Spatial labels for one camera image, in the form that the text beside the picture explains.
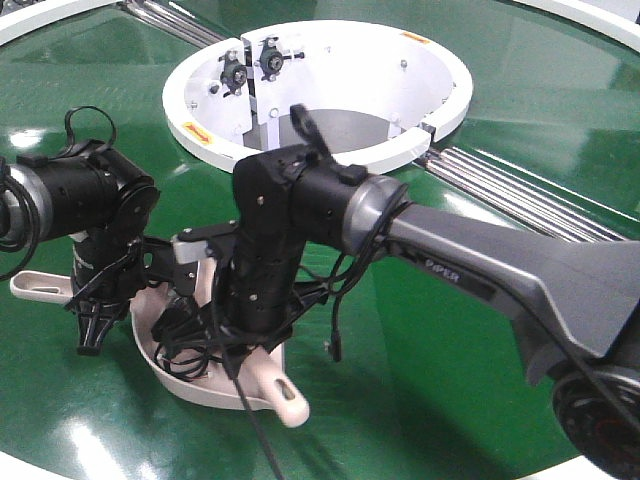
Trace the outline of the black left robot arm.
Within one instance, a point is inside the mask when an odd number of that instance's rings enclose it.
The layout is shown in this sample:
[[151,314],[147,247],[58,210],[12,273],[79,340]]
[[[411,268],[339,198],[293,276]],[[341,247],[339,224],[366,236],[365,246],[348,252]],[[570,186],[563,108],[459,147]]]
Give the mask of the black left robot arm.
[[[174,259],[169,241],[145,233],[160,196],[153,178],[114,148],[115,133],[77,140],[78,111],[65,114],[59,153],[1,163],[1,250],[24,254],[1,277],[19,298],[72,312],[78,353],[96,356],[136,294],[171,281]],[[27,269],[41,243],[64,236],[72,240],[70,275]]]

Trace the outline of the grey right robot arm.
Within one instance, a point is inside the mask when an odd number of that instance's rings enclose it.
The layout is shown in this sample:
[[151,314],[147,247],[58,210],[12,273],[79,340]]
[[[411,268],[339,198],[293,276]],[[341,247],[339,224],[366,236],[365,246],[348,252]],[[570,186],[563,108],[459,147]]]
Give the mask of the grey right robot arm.
[[566,436],[617,479],[639,475],[639,245],[566,242],[409,200],[403,183],[339,164],[307,109],[295,105],[293,146],[233,170],[234,224],[177,235],[179,264],[214,258],[214,331],[238,365],[252,346],[290,334],[307,303],[295,277],[308,242],[351,257],[318,281],[348,291],[379,257],[411,263],[510,319],[527,380],[554,380]]

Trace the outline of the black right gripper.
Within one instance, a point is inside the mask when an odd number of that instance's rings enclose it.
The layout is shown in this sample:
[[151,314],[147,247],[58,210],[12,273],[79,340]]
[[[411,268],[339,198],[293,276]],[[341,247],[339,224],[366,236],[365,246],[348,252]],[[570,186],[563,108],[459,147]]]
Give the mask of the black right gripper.
[[305,241],[291,236],[270,245],[236,234],[225,291],[202,306],[176,295],[151,327],[156,360],[243,360],[256,347],[272,351],[287,340],[293,323],[329,299],[327,281],[298,281]]

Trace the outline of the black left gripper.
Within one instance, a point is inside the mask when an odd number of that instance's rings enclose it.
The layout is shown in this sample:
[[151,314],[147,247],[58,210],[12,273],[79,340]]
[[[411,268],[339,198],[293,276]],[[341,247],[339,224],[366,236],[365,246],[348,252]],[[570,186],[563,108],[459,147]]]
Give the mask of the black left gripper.
[[120,320],[120,304],[138,291],[169,282],[174,255],[169,241],[138,236],[124,243],[88,236],[73,243],[71,286],[65,308],[76,312],[82,356],[101,353],[104,339]]

